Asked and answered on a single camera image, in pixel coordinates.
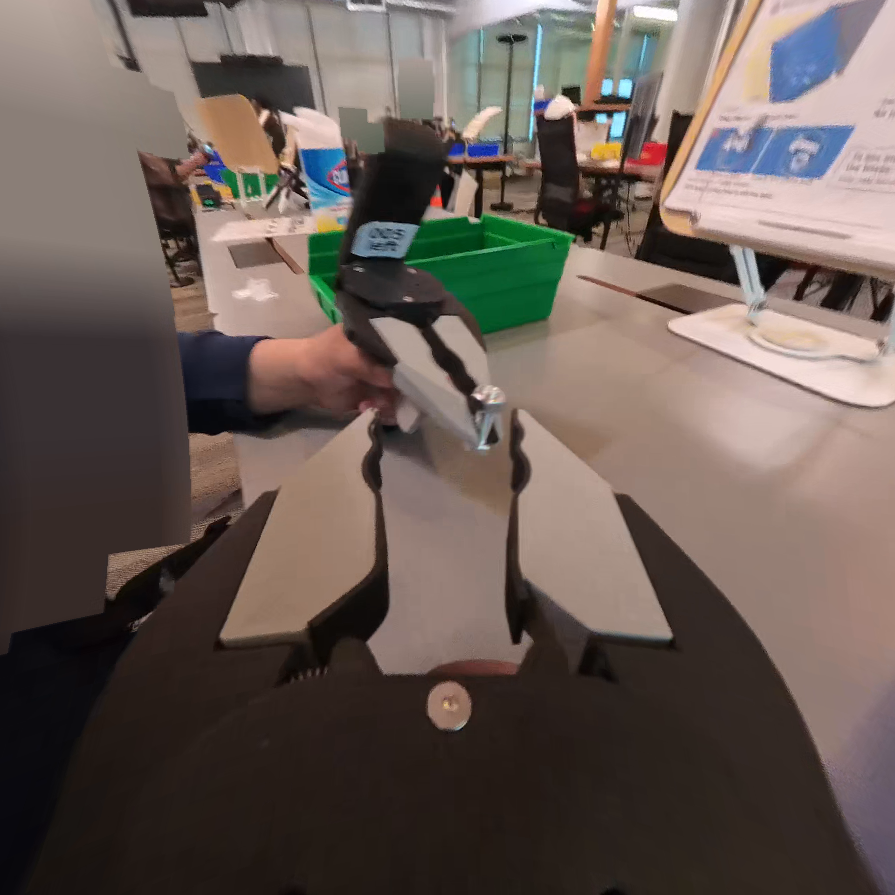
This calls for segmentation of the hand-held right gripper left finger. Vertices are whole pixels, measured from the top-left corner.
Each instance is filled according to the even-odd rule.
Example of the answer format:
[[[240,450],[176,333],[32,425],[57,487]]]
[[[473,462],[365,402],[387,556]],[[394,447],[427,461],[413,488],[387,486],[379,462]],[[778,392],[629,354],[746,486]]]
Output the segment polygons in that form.
[[[368,640],[388,610],[379,416],[368,410],[276,493],[219,633],[224,647]]]

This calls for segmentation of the green white card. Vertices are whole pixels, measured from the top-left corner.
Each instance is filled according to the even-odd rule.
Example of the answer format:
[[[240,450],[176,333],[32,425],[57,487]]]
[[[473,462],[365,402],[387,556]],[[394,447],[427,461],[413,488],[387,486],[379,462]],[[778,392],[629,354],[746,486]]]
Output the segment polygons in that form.
[[[266,200],[278,184],[279,176],[277,173],[238,172],[224,167],[220,182],[230,190],[234,200],[241,201],[242,197],[249,201]]]

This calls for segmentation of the person's left hand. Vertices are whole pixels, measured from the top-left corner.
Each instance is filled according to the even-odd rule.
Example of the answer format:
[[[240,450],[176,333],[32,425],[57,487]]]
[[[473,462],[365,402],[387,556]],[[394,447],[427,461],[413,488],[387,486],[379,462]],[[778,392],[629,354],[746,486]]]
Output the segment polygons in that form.
[[[257,342],[248,360],[247,403],[259,415],[373,409],[381,421],[393,424],[399,396],[391,370],[334,326],[314,337]]]

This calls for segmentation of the large black wall screen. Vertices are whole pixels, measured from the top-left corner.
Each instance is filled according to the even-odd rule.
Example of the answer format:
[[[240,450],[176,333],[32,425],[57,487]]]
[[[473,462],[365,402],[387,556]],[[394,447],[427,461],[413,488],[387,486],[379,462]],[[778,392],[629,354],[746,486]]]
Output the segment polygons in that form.
[[[277,111],[317,108],[306,65],[284,63],[279,57],[224,56],[219,62],[190,63],[203,98],[242,95],[259,98]]]

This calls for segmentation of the grey rectangular pad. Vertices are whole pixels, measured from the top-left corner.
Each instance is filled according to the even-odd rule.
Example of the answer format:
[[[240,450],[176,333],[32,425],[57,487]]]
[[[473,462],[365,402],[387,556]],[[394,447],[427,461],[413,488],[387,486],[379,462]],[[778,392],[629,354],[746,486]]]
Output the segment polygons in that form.
[[[283,263],[271,240],[230,243],[227,249],[236,269],[254,269]]]

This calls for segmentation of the black floor lamp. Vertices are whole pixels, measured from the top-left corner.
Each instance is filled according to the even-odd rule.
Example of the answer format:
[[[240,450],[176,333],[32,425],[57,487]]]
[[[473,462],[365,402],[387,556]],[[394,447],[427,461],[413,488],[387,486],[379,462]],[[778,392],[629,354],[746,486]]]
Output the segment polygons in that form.
[[[516,55],[516,47],[527,41],[527,36],[523,33],[510,31],[498,35],[498,44],[505,47],[508,51],[507,77],[505,90],[504,113],[505,122],[502,135],[502,154],[499,173],[499,196],[498,200],[492,202],[490,210],[495,212],[505,212],[513,210],[513,203],[506,199],[506,188],[508,180],[508,159],[510,157],[510,123],[511,123],[511,100],[512,100],[512,82],[514,72],[514,60]]]

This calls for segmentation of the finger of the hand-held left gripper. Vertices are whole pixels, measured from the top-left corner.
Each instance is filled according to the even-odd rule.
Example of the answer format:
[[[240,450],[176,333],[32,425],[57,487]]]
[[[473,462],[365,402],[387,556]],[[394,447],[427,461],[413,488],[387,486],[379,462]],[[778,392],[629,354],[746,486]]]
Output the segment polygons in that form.
[[[471,394],[460,393],[437,368],[421,329],[400,319],[373,319],[372,326],[397,360],[393,377],[398,391],[419,412],[475,448]]]
[[[442,315],[422,328],[432,359],[462,394],[491,384],[489,361],[476,326],[459,315]]]

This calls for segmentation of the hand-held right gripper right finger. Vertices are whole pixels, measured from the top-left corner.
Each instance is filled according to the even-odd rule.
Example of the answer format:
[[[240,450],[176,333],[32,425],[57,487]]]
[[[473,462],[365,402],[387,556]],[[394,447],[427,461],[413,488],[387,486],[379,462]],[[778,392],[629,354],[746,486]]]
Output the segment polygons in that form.
[[[522,409],[511,415],[509,454],[512,642],[565,635],[669,646],[670,624],[612,487]]]

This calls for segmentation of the black rectangular pad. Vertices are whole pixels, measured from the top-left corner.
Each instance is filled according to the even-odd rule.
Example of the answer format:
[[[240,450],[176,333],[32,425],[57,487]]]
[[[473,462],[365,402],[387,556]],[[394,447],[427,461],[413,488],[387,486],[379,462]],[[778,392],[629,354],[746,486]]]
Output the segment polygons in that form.
[[[650,287],[635,293],[635,297],[682,315],[698,314],[737,303],[730,297],[677,283]]]

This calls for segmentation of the person's body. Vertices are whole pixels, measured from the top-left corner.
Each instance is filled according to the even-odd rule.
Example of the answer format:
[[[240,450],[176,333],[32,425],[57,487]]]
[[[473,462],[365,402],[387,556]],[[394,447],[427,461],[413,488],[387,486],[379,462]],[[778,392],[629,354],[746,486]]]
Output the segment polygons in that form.
[[[141,624],[229,528],[133,576],[95,615],[16,632],[1,658],[1,892],[20,893],[95,701]]]

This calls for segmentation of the black monitor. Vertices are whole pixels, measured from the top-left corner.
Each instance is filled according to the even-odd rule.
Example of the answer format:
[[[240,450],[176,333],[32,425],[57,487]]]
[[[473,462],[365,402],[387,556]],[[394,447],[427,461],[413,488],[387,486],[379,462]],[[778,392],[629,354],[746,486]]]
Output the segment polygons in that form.
[[[638,160],[643,144],[651,136],[655,125],[655,108],[661,92],[663,73],[647,73],[633,82],[633,92],[627,111],[620,156],[621,166]]]

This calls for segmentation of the black office chair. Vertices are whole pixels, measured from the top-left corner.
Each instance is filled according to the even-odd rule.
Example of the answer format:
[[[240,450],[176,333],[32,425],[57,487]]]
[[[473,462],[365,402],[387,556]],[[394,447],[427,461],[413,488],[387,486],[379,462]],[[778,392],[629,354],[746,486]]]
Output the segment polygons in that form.
[[[583,175],[576,150],[576,118],[542,116],[537,124],[541,186],[534,217],[537,223],[571,234],[584,243],[601,229],[604,249],[612,225],[623,218],[616,173]]]

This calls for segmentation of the disinfectant wipes canister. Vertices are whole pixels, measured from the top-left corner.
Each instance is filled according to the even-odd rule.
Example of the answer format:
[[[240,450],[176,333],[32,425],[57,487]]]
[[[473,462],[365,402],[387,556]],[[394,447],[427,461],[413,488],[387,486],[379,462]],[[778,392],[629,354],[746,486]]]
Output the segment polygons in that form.
[[[295,107],[293,118],[290,127],[317,231],[344,231],[352,213],[352,193],[341,129],[334,119],[307,107]]]

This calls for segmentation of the green plastic bin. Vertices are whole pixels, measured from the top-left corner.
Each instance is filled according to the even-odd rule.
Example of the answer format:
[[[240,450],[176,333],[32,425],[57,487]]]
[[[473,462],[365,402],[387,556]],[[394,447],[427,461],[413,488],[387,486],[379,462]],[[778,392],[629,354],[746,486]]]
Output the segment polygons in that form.
[[[514,218],[432,218],[406,264],[437,278],[489,334],[550,317],[572,242]]]

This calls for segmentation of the wooden post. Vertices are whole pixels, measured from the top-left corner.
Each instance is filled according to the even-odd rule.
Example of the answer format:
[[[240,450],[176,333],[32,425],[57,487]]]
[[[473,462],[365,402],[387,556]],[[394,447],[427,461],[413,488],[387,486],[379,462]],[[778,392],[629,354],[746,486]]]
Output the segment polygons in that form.
[[[592,109],[600,103],[602,79],[606,73],[610,46],[615,28],[618,2],[599,0],[592,22],[592,38],[586,69],[581,106]]]

